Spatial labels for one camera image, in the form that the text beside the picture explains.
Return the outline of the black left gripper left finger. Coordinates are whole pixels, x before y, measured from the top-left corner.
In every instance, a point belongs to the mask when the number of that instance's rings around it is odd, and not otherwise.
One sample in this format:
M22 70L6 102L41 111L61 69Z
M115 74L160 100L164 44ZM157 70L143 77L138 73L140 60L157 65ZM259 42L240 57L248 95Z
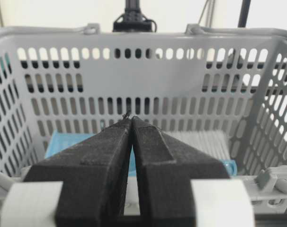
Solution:
M129 118L32 165L0 211L1 227L99 227L123 214Z

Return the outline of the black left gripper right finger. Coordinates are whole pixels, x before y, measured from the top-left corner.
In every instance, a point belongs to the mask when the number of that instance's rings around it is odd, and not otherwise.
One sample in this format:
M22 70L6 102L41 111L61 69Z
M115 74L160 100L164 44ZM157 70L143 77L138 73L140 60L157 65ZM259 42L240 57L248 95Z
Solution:
M244 184L220 160L132 118L140 213L152 227L252 227Z

